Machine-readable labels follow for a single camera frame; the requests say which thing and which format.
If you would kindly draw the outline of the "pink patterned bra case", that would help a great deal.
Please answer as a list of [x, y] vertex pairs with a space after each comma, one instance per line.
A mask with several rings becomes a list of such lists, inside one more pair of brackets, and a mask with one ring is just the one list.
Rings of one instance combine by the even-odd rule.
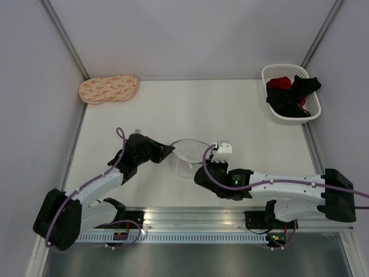
[[95, 77], [84, 81], [79, 89], [80, 99], [87, 104], [125, 102], [138, 92], [140, 82], [134, 75], [121, 74], [112, 77]]

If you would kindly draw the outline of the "round white mesh laundry bag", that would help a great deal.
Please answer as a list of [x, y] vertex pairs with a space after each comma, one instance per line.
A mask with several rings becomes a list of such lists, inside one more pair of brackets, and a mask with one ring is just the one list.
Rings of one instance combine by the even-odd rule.
[[197, 170], [202, 166], [203, 154], [209, 144], [184, 138], [174, 141], [171, 146], [175, 148], [169, 156], [174, 173], [181, 177], [194, 178]]

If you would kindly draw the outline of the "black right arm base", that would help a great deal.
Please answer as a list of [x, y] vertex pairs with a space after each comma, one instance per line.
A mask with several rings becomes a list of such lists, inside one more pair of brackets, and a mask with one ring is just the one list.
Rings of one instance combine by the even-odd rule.
[[245, 211], [245, 227], [248, 230], [269, 230], [270, 224], [265, 220], [264, 211]]

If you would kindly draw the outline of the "white plastic basket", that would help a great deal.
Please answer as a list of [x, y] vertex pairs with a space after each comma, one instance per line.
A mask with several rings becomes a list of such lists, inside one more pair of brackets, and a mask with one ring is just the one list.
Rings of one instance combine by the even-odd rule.
[[322, 111], [317, 96], [321, 83], [298, 65], [267, 65], [261, 72], [270, 119], [280, 125], [302, 125]]

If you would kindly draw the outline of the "black underwear garment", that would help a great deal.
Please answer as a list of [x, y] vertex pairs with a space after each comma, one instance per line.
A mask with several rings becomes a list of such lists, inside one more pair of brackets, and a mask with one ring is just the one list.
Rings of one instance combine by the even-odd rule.
[[311, 113], [303, 106], [308, 95], [320, 89], [321, 83], [316, 77], [301, 78], [297, 75], [291, 83], [292, 86], [289, 90], [271, 89], [267, 87], [266, 83], [266, 101], [278, 115], [283, 117], [310, 117]]

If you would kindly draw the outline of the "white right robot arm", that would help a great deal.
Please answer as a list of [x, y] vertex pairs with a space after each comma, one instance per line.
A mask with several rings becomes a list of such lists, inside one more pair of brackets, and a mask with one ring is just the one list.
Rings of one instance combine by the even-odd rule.
[[227, 163], [206, 161], [195, 173], [194, 182], [221, 199], [266, 200], [263, 221], [270, 228], [320, 214], [335, 222], [356, 221], [353, 184], [336, 169], [325, 169], [322, 175], [283, 177], [229, 170]]

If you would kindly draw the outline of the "aluminium mounting rail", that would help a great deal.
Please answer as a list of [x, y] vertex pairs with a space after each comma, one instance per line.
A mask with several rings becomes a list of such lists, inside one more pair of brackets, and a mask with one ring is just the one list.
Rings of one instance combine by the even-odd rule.
[[[81, 219], [80, 233], [89, 231], [98, 226], [111, 223], [118, 210], [114, 207], [111, 211], [97, 213], [99, 205], [88, 208], [93, 209], [93, 214], [84, 215]], [[128, 207], [125, 216], [130, 220], [141, 224], [146, 229], [154, 230], [236, 230], [239, 226], [245, 229], [245, 213], [262, 212], [262, 207]], [[143, 214], [142, 219], [133, 219], [129, 213], [138, 212]], [[304, 230], [318, 231], [343, 231], [352, 230], [353, 223], [334, 222], [326, 219], [323, 215], [310, 216], [307, 219], [298, 219], [298, 226]]]

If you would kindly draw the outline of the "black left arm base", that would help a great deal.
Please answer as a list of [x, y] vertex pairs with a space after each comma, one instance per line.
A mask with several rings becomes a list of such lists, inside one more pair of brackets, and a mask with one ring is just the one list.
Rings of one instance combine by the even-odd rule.
[[143, 226], [144, 222], [144, 211], [126, 211], [124, 214], [120, 214], [117, 216], [113, 222], [115, 224], [102, 224], [96, 227], [96, 229], [138, 229], [138, 227], [134, 224], [138, 224], [140, 227]]

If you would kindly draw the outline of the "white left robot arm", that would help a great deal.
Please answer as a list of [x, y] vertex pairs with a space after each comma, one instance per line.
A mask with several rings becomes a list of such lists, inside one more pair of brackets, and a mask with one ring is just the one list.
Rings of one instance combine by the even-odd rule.
[[50, 190], [33, 224], [33, 231], [47, 246], [64, 251], [78, 236], [90, 229], [109, 224], [121, 228], [126, 221], [125, 206], [107, 198], [97, 200], [133, 178], [146, 162], [159, 164], [175, 147], [135, 133], [124, 139], [122, 149], [98, 176], [70, 191]]

